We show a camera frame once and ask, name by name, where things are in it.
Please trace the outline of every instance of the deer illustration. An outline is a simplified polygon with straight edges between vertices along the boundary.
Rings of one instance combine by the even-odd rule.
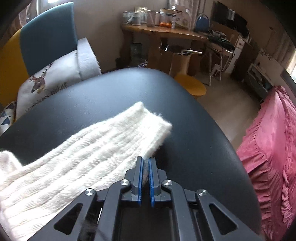
[[[51,65],[52,65],[52,63],[45,67],[45,72],[43,72],[43,74],[39,78],[36,78],[35,75],[32,75],[29,78],[29,82],[31,82],[31,81],[34,82],[34,86],[33,86],[32,90],[31,90],[31,93],[33,93],[33,92],[35,92],[37,90],[37,93],[40,94],[41,91],[44,89],[44,87],[45,87],[45,75],[46,75],[46,72],[51,67]]]

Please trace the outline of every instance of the yellow stool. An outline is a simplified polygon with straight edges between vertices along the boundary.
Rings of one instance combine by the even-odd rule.
[[[177,74],[174,79],[193,96],[202,96],[207,92],[203,83],[189,75]]]

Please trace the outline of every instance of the pink ruffled cloth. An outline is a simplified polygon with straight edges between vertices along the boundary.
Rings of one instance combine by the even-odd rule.
[[[296,109],[282,86],[261,105],[237,150],[256,191],[262,231],[279,241],[296,213]]]

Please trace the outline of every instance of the black table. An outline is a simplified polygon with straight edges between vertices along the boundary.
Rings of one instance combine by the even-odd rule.
[[[256,233],[261,215],[251,181],[224,133],[203,107],[170,76],[152,69],[103,74],[45,99],[0,138],[26,165],[89,125],[141,101],[173,124],[155,153],[157,167],[183,188],[208,190]]]

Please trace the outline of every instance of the white pillow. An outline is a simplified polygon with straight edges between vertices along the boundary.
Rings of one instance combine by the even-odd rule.
[[[55,60],[21,85],[16,120],[56,92],[99,74],[99,64],[87,39],[80,39],[77,50]]]

